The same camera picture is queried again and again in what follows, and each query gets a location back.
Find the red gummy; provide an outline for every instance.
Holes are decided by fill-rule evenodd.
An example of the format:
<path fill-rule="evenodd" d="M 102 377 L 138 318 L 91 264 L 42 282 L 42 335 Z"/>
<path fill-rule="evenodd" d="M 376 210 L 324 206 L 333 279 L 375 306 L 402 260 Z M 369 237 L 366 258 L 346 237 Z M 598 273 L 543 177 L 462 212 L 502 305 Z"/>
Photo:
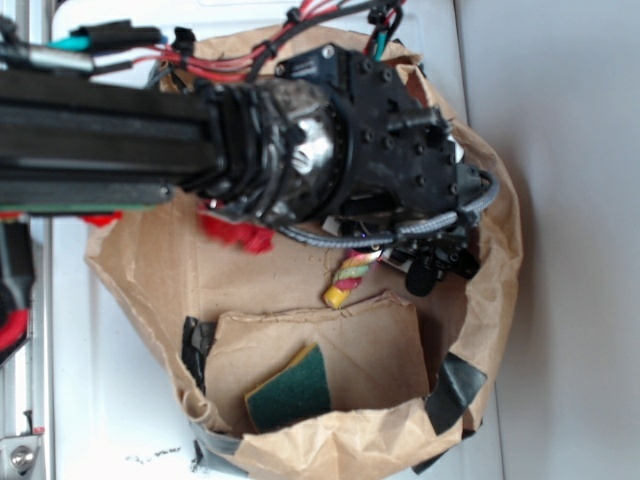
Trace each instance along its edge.
<path fill-rule="evenodd" d="M 251 223 L 229 223 L 211 215 L 200 215 L 200 223 L 207 235 L 226 244 L 241 243 L 244 250 L 255 255 L 273 250 L 273 230 Z"/>
<path fill-rule="evenodd" d="M 81 215 L 80 218 L 96 227 L 106 227 L 110 223 L 120 220 L 122 212 L 115 212 L 109 215 Z"/>

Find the cable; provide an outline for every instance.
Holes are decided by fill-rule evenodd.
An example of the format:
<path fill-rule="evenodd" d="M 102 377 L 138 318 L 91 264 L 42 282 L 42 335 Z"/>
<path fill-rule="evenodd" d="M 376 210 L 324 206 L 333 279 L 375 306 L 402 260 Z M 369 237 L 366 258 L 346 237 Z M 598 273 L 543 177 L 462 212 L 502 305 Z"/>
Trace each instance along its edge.
<path fill-rule="evenodd" d="M 489 186 L 482 195 L 460 208 L 463 213 L 477 213 L 479 215 L 498 197 L 500 192 L 498 179 L 487 171 L 481 171 L 480 176 L 489 182 Z M 400 224 L 396 227 L 395 234 L 390 232 L 378 233 L 363 238 L 330 237 L 307 232 L 296 227 L 282 227 L 278 231 L 293 240 L 319 248 L 371 248 L 390 245 L 399 239 L 431 235 L 455 225 L 457 221 L 458 213 L 450 211 L 426 220 Z"/>
<path fill-rule="evenodd" d="M 302 32 L 319 25 L 320 23 L 327 22 L 330 20 L 335 20 L 337 18 L 346 17 L 348 15 L 353 15 L 355 13 L 364 12 L 366 10 L 370 10 L 371 8 L 378 7 L 387 3 L 388 0 L 370 0 L 359 5 L 354 5 L 352 7 L 340 8 L 327 13 L 326 15 L 318 15 L 308 20 L 305 20 L 297 25 L 292 26 L 287 31 L 285 31 L 277 40 L 272 42 L 272 47 L 274 50 L 279 50 L 282 45 L 287 43 L 289 40 L 294 38 L 295 36 L 301 34 Z M 267 63 L 268 60 L 272 57 L 272 52 L 269 49 L 265 49 L 258 58 L 254 61 L 251 66 L 251 70 L 247 75 L 246 81 L 249 83 L 255 82 L 258 78 L 260 70 Z"/>
<path fill-rule="evenodd" d="M 281 227 L 278 231 L 292 240 L 319 248 L 371 248 L 395 242 L 395 237 L 391 233 L 350 238 L 318 235 L 296 227 Z"/>
<path fill-rule="evenodd" d="M 481 170 L 480 176 L 489 182 L 489 187 L 478 198 L 473 200 L 468 205 L 462 207 L 460 209 L 462 212 L 475 212 L 479 214 L 489 208 L 489 206 L 496 200 L 496 198 L 498 198 L 498 194 L 500 193 L 500 183 L 498 182 L 496 176 L 486 170 Z"/>

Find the green scouring pad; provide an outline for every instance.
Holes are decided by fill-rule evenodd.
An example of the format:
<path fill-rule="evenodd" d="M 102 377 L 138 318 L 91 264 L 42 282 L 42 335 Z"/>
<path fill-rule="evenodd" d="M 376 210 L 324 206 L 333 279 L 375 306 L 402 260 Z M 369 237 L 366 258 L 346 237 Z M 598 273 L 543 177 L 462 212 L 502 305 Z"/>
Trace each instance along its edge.
<path fill-rule="evenodd" d="M 260 433 L 331 411 L 324 358 L 317 343 L 301 350 L 280 373 L 244 396 Z"/>

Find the black tape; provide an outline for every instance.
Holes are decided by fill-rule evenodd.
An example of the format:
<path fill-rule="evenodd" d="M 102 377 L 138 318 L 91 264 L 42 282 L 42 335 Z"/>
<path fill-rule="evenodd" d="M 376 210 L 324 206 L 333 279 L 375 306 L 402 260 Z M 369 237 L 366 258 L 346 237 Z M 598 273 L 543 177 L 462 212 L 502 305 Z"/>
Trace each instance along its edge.
<path fill-rule="evenodd" d="M 487 376 L 453 353 L 447 354 L 438 383 L 425 401 L 433 429 L 440 435 L 464 415 L 487 381 Z"/>
<path fill-rule="evenodd" d="M 216 326 L 215 323 L 201 323 L 197 318 L 187 317 L 182 327 L 182 361 L 202 393 L 206 393 L 204 368 L 214 343 Z"/>
<path fill-rule="evenodd" d="M 199 466 L 236 477 L 247 478 L 249 476 L 247 472 L 221 456 L 235 455 L 240 447 L 240 439 L 208 432 L 202 425 L 193 422 L 191 423 L 191 430 L 196 436 L 196 442 L 202 454 L 202 457 L 198 459 Z"/>
<path fill-rule="evenodd" d="M 462 432 L 462 440 L 466 440 L 467 438 L 473 437 L 475 434 L 476 434 L 476 432 L 472 432 L 472 431 L 469 431 L 469 430 L 464 430 Z M 449 451 L 450 450 L 447 450 L 446 452 L 441 453 L 437 457 L 430 458 L 426 462 L 422 462 L 422 463 L 416 465 L 411 470 L 413 470 L 413 473 L 415 473 L 416 475 L 422 475 L 424 472 L 426 472 L 431 467 L 433 467 L 436 463 L 438 463 L 440 461 L 440 459 L 442 457 L 444 457 L 445 454 L 447 452 L 449 452 Z"/>

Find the red clip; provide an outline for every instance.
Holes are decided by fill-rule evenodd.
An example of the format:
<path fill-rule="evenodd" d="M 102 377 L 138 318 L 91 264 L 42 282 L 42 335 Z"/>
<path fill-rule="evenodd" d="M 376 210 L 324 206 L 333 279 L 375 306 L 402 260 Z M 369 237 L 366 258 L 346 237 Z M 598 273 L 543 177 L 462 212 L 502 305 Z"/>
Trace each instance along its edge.
<path fill-rule="evenodd" d="M 14 310 L 7 315 L 7 322 L 0 328 L 0 350 L 12 347 L 27 333 L 29 310 Z"/>

